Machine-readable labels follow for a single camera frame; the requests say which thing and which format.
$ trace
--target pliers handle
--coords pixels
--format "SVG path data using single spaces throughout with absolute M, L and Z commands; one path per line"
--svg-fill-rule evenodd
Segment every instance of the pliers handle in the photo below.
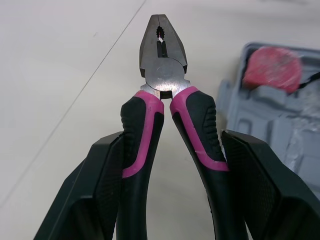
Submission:
M 173 97 L 170 111 L 206 189 L 215 239 L 247 240 L 218 140 L 214 99 L 191 86 Z M 138 91 L 122 106 L 121 120 L 125 163 L 116 235 L 118 240 L 147 240 L 147 192 L 164 124 L 164 104 L 156 96 Z

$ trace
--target plastic tray compartment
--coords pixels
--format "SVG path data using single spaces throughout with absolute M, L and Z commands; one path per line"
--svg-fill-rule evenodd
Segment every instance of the plastic tray compartment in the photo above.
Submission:
M 216 108 L 225 128 L 267 142 L 279 159 L 298 174 L 320 199 L 320 80 L 293 94 L 269 86 L 248 90 L 242 79 L 251 54 L 262 46 L 295 51 L 303 64 L 300 83 L 320 72 L 320 51 L 264 43 L 243 49 L 236 81 L 223 80 Z

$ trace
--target metal jaw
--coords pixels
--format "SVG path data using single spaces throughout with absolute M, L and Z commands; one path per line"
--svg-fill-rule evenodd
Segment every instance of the metal jaw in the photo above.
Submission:
M 190 87 L 185 80 L 184 46 L 166 15 L 152 15 L 140 46 L 140 72 L 146 84 L 141 90 L 159 99 L 173 98 Z

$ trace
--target pliers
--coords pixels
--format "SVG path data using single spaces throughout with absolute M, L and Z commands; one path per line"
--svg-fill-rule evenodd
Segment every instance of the pliers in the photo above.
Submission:
M 220 147 L 214 99 L 185 80 L 184 46 L 166 15 L 152 15 L 139 51 L 145 84 L 121 108 L 125 159 L 116 222 L 118 240 L 146 240 L 146 202 L 151 169 L 170 111 L 201 176 L 212 212 L 216 240 L 247 240 L 231 173 Z

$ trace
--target red object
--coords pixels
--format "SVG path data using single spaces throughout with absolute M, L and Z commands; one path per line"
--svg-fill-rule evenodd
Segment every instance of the red object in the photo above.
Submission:
M 301 78 L 302 64 L 295 52 L 268 46 L 251 55 L 242 83 L 250 89 L 267 85 L 293 93 L 298 89 Z

